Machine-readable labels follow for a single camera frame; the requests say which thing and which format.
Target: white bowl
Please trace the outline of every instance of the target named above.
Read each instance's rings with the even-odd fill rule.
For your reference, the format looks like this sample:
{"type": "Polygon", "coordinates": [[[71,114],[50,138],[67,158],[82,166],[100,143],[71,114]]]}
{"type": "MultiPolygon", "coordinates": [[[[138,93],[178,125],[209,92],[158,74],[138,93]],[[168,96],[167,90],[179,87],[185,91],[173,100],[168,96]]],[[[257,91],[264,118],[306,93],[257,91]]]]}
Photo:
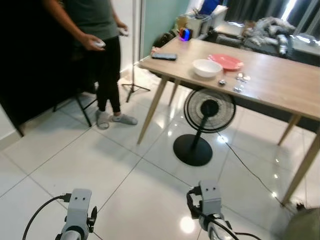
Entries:
{"type": "Polygon", "coordinates": [[[212,78],[223,69],[219,63],[209,59],[194,60],[192,65],[195,73],[204,78],[212,78]]]}

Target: remote control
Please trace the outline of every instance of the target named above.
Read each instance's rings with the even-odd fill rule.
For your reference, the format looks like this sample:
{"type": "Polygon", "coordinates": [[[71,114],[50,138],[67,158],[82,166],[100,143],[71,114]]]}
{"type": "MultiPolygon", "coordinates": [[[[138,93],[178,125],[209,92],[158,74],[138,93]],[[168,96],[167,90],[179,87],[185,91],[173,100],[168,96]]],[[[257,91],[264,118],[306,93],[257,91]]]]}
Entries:
{"type": "Polygon", "coordinates": [[[95,41],[94,45],[96,45],[98,48],[104,48],[106,44],[103,41],[95,41]]]}
{"type": "Polygon", "coordinates": [[[120,33],[120,36],[125,36],[125,37],[129,36],[128,31],[124,30],[123,28],[119,28],[119,33],[120,33]]]}

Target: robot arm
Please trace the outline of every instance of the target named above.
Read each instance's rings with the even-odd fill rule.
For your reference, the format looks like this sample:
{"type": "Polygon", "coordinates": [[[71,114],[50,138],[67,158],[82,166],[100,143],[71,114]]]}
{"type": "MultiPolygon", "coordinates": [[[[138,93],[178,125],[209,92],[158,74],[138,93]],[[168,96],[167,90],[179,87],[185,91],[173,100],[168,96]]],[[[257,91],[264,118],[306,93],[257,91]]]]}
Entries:
{"type": "Polygon", "coordinates": [[[74,189],[70,198],[65,225],[55,240],[87,240],[93,233],[97,219],[97,207],[88,217],[88,209],[92,192],[88,189],[74,189]]]}
{"type": "Polygon", "coordinates": [[[239,240],[221,213],[221,194],[214,181],[200,181],[199,186],[187,193],[186,199],[191,217],[199,219],[201,228],[208,232],[211,240],[239,240]],[[198,207],[193,205],[191,194],[201,196],[198,207]]]}

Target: light stand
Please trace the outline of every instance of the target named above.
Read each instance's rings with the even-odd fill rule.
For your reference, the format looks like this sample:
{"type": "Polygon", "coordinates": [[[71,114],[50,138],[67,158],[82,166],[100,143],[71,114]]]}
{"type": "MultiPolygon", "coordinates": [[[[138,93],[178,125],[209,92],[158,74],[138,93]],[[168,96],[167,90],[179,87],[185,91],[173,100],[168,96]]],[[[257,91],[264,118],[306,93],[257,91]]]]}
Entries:
{"type": "MultiPolygon", "coordinates": [[[[130,86],[130,90],[128,93],[128,97],[126,98],[126,102],[128,103],[131,97],[131,94],[137,92],[140,89],[150,91],[150,89],[138,86],[135,84],[135,61],[136,61],[136,13],[137,13],[137,1],[132,1],[132,82],[131,84],[122,84],[123,87],[130,86]]],[[[142,2],[140,4],[140,26],[142,21],[142,2]]]]}

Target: gray slipper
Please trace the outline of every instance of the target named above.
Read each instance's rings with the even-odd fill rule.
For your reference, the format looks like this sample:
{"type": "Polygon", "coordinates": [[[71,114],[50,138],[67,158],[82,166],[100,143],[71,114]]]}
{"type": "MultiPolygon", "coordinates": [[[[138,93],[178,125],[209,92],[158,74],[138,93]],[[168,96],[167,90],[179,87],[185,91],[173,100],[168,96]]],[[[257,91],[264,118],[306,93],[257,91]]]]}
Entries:
{"type": "Polygon", "coordinates": [[[133,116],[125,115],[125,114],[121,114],[120,116],[113,116],[112,121],[117,123],[128,124],[128,125],[138,124],[138,120],[136,118],[134,118],[133,116]]]}
{"type": "Polygon", "coordinates": [[[106,130],[109,128],[108,114],[105,111],[100,111],[99,109],[95,112],[96,125],[101,130],[106,130]]]}

